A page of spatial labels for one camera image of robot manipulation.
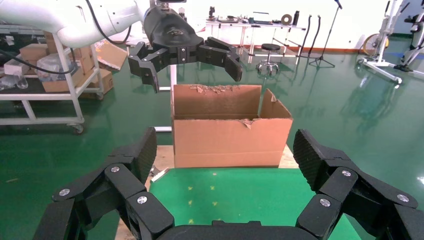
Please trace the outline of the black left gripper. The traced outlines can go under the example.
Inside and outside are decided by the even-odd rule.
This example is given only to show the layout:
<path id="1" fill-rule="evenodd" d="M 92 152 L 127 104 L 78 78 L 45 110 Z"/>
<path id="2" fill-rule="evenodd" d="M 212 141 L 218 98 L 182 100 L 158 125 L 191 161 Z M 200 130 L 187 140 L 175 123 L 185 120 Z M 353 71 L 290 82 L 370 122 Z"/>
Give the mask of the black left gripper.
<path id="1" fill-rule="evenodd" d="M 235 81 L 242 79 L 237 48 L 214 37 L 204 39 L 173 9 L 151 7 L 144 16 L 143 28 L 150 42 L 138 42 L 127 58 L 130 73 L 144 85 L 160 90 L 158 72 L 168 65 L 202 62 L 224 68 Z"/>

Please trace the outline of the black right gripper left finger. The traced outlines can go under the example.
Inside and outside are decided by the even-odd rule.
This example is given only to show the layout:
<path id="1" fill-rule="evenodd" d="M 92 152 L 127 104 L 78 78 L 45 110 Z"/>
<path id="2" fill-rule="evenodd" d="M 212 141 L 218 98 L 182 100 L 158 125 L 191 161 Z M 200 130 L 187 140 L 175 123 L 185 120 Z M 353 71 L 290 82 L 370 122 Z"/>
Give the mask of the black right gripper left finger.
<path id="1" fill-rule="evenodd" d="M 135 143 L 115 148 L 92 172 L 61 187 L 33 235 L 35 240 L 85 240 L 106 214 L 116 211 L 137 240 L 156 240 L 175 219 L 146 188 L 157 155 L 148 127 Z"/>

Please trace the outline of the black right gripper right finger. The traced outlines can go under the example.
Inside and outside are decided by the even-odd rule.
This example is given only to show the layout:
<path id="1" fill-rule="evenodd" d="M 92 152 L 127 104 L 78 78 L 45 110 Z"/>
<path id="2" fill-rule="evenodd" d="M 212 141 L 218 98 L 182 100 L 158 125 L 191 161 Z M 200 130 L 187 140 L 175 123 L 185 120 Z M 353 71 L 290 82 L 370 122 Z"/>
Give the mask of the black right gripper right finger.
<path id="1" fill-rule="evenodd" d="M 330 237 L 342 215 L 354 218 L 377 240 L 421 240 L 424 213 L 417 200 L 362 171 L 342 150 L 297 130 L 293 157 L 314 196 L 296 227 L 318 240 Z"/>

